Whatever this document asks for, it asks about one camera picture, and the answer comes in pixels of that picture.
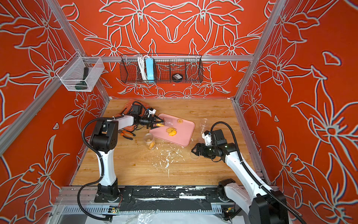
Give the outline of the clear cookie jar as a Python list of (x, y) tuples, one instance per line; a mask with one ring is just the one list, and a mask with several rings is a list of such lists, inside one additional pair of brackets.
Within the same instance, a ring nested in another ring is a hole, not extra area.
[(154, 136), (151, 133), (147, 133), (144, 136), (144, 143), (149, 150), (153, 150), (156, 144)]
[(163, 122), (156, 124), (158, 127), (173, 127), (173, 119), (172, 118), (162, 118)]

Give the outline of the clear jar with cookies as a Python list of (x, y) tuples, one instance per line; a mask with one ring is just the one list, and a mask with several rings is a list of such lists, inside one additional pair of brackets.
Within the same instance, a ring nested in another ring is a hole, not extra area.
[(208, 119), (204, 118), (200, 120), (200, 134), (204, 133), (208, 129)]

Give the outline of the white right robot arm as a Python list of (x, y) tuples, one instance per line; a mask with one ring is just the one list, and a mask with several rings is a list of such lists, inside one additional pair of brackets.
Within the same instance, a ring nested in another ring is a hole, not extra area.
[(244, 189), (232, 179), (218, 184), (219, 199), (232, 200), (248, 217), (250, 224), (290, 224), (289, 215), (293, 215), (300, 223), (306, 221), (287, 205), (284, 194), (273, 190), (248, 165), (239, 150), (235, 133), (226, 122), (214, 125), (225, 125), (231, 132), (233, 142), (228, 143), (223, 131), (213, 127), (202, 134), (204, 143), (197, 143), (191, 150), (196, 156), (211, 159), (213, 162), (223, 161), (233, 170)]

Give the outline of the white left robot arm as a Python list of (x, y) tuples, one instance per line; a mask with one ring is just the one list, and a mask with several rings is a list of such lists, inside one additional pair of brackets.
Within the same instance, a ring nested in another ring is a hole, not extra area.
[(84, 188), (97, 185), (97, 195), (107, 202), (123, 200), (118, 188), (118, 180), (114, 170), (114, 149), (118, 134), (127, 127), (141, 125), (147, 129), (156, 129), (164, 125), (165, 120), (156, 115), (156, 110), (146, 107), (139, 101), (133, 101), (123, 111), (112, 117), (99, 117), (89, 121), (81, 132), (85, 146), (94, 152), (98, 159), (99, 179), (80, 187), (76, 200), (80, 210), (90, 218), (110, 224), (113, 216), (97, 216), (87, 211), (81, 204), (81, 193)]

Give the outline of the orange cookies on tray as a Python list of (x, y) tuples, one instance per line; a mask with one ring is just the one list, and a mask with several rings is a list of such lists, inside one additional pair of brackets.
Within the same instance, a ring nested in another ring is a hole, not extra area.
[(169, 136), (175, 136), (177, 134), (177, 129), (173, 127), (169, 127), (166, 129), (166, 132)]

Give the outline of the pink plastic tray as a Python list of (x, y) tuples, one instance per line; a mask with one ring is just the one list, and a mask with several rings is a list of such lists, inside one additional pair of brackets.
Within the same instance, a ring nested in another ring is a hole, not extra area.
[(168, 121), (168, 123), (162, 127), (150, 130), (149, 133), (151, 133), (155, 138), (165, 140), (182, 147), (189, 145), (195, 128), (195, 124), (192, 121), (174, 117), (165, 113), (159, 114), (158, 117), (164, 121)]

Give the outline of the orange plastic tool case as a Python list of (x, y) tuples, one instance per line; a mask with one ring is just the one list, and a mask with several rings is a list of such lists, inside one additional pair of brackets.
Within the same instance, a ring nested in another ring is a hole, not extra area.
[[(120, 113), (117, 114), (117, 116), (122, 115), (122, 114), (127, 114), (129, 112), (129, 109), (131, 108), (131, 106), (132, 106), (134, 101), (135, 101), (134, 99), (129, 100), (125, 104), (124, 108), (120, 111)], [(136, 125), (124, 127), (124, 129), (129, 131), (129, 132), (133, 132), (136, 128), (137, 128)]]

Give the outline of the light blue box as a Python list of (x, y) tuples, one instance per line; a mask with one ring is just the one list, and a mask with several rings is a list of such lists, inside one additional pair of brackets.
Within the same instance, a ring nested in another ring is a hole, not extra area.
[(154, 60), (152, 58), (147, 58), (145, 60), (146, 64), (146, 73), (147, 73), (147, 80), (150, 82), (154, 81)]

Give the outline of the dark green flashlight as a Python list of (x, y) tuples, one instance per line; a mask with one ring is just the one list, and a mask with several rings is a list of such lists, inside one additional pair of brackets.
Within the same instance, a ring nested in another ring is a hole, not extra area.
[(75, 89), (76, 90), (86, 90), (87, 88), (88, 88), (88, 86), (87, 86), (87, 83), (86, 83), (86, 78), (87, 78), (87, 76), (88, 76), (88, 72), (89, 72), (89, 68), (88, 67), (84, 67), (84, 73), (83, 73), (83, 78), (82, 78), (82, 80), (79, 82), (79, 83), (77, 83), (76, 85), (75, 85)]

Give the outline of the orange handled pliers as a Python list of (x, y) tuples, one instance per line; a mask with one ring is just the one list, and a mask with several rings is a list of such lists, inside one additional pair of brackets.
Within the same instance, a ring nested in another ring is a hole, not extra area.
[(127, 140), (133, 140), (133, 137), (135, 137), (136, 135), (132, 132), (126, 131), (126, 130), (119, 130), (118, 133), (125, 139)]

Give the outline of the clear acrylic wall box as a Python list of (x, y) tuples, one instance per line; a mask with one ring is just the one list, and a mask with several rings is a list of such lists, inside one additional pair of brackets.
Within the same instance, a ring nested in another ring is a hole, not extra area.
[[(89, 68), (88, 76), (85, 80), (88, 88), (86, 90), (76, 90), (75, 85), (83, 78), (84, 67)], [(68, 91), (91, 92), (103, 71), (104, 64), (100, 57), (82, 57), (79, 52), (76, 52), (56, 72), (56, 75)]]

